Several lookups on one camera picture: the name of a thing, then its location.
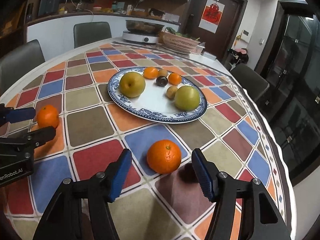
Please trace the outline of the grey chair near left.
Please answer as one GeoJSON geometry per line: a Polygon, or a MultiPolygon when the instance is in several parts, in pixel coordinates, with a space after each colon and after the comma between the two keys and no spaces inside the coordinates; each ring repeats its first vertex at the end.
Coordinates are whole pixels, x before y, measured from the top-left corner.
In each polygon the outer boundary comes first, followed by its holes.
{"type": "Polygon", "coordinates": [[[17,80],[45,62],[38,40],[32,40],[1,58],[1,95],[17,80]]]}

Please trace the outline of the small white box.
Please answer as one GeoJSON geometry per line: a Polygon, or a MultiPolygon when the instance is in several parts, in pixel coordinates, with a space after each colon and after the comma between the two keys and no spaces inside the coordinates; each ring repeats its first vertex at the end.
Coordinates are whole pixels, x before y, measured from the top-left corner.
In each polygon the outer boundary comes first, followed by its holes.
{"type": "Polygon", "coordinates": [[[206,52],[206,51],[203,51],[203,52],[201,53],[201,55],[204,56],[204,57],[206,57],[206,58],[208,58],[208,59],[211,59],[211,60],[213,60],[213,61],[216,60],[216,56],[214,56],[213,54],[210,54],[210,53],[208,53],[208,52],[206,52]]]}

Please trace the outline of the small white basket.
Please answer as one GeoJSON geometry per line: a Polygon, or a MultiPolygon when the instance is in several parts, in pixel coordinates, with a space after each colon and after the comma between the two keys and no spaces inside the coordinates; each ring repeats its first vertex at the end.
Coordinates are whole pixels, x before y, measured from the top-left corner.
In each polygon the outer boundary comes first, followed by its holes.
{"type": "Polygon", "coordinates": [[[200,55],[205,48],[205,43],[198,44],[191,52],[196,55],[200,55]]]}

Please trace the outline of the grey chair right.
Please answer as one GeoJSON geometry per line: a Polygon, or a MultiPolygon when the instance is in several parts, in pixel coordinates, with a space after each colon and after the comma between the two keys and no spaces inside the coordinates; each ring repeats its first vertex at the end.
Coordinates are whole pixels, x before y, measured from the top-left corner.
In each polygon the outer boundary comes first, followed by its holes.
{"type": "Polygon", "coordinates": [[[263,77],[243,63],[236,65],[231,70],[231,74],[242,88],[247,90],[254,102],[257,102],[270,87],[270,84],[263,77]]]}

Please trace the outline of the dark wooden door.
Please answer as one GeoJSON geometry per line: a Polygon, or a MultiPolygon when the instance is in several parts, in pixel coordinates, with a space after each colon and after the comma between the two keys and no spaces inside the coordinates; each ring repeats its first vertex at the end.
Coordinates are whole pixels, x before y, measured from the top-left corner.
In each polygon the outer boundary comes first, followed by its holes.
{"type": "Polygon", "coordinates": [[[247,0],[189,0],[179,31],[204,42],[204,51],[224,62],[246,5],[247,0]]]}

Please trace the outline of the yellow pear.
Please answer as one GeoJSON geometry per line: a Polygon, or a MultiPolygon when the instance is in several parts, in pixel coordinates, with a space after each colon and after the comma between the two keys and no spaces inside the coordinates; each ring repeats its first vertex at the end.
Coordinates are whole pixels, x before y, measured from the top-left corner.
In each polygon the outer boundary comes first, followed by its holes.
{"type": "Polygon", "coordinates": [[[124,74],[119,82],[121,94],[128,98],[140,96],[144,92],[145,86],[144,77],[137,72],[128,72],[124,74]]]}

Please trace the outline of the small brown pear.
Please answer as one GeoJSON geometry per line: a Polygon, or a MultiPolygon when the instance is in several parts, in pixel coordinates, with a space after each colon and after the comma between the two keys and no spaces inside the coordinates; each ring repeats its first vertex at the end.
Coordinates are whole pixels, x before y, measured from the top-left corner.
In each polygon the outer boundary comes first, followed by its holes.
{"type": "Polygon", "coordinates": [[[170,86],[166,91],[166,97],[170,100],[173,100],[177,90],[178,88],[176,86],[170,86]]]}
{"type": "Polygon", "coordinates": [[[166,69],[160,69],[158,71],[158,76],[164,76],[167,77],[168,76],[168,71],[166,69]]]}

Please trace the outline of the steel pan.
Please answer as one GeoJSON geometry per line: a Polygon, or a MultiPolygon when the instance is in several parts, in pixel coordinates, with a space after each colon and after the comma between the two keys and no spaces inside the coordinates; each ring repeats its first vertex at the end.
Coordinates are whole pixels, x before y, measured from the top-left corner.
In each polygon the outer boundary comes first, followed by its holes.
{"type": "Polygon", "coordinates": [[[143,21],[126,20],[126,28],[132,33],[158,35],[163,30],[164,25],[143,21]]]}

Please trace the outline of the small brown pear front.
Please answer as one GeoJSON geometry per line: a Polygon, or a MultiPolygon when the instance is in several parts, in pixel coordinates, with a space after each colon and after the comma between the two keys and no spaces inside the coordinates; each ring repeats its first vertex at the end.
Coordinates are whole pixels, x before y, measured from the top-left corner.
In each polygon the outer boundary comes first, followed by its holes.
{"type": "Polygon", "coordinates": [[[167,77],[168,76],[168,71],[166,69],[160,69],[158,71],[158,76],[164,76],[167,77]]]}

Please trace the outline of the white induction cooker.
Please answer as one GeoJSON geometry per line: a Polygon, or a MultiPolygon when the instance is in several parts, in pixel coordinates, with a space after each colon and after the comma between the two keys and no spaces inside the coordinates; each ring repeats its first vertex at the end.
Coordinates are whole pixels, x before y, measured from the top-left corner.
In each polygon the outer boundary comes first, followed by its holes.
{"type": "Polygon", "coordinates": [[[122,38],[125,41],[143,44],[157,44],[159,42],[159,37],[157,35],[135,34],[130,31],[124,31],[122,38]]]}

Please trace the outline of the large green apple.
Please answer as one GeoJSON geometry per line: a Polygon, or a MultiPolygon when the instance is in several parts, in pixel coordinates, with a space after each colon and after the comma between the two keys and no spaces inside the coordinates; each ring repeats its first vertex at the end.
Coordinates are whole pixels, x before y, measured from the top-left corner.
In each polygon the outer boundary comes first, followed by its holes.
{"type": "Polygon", "coordinates": [[[192,86],[182,86],[175,94],[174,104],[182,111],[193,111],[200,104],[200,94],[192,86]]]}

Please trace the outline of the small orange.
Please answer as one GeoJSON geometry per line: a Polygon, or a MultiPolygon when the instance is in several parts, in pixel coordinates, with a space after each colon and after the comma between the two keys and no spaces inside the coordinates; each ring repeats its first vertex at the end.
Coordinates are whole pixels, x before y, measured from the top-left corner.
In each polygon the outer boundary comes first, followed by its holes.
{"type": "Polygon", "coordinates": [[[36,120],[39,128],[49,126],[57,128],[60,123],[59,113],[52,105],[45,105],[42,107],[36,115],[36,120]]]}

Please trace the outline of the dark purple plum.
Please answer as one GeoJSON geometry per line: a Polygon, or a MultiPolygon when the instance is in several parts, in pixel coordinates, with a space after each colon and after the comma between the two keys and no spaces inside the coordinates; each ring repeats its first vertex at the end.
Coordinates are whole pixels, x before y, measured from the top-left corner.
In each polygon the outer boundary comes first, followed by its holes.
{"type": "Polygon", "coordinates": [[[165,87],[168,84],[168,79],[166,76],[159,76],[156,79],[156,85],[159,87],[165,87]]]}

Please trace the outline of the white wall panel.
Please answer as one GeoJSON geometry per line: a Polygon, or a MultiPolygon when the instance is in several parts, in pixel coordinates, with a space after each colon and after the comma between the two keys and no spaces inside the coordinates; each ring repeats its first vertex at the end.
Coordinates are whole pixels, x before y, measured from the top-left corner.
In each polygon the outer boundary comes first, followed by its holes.
{"type": "Polygon", "coordinates": [[[241,32],[240,39],[243,40],[246,43],[249,43],[249,41],[251,39],[251,33],[246,31],[246,30],[243,30],[241,32]]]}

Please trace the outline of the glass sliding door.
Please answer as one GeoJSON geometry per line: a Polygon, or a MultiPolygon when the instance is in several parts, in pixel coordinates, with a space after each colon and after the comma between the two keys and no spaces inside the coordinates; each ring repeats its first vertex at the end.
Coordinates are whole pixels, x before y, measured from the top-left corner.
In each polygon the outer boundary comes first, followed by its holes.
{"type": "Polygon", "coordinates": [[[319,166],[319,20],[308,4],[278,2],[255,69],[270,84],[258,107],[298,184],[319,166]]]}

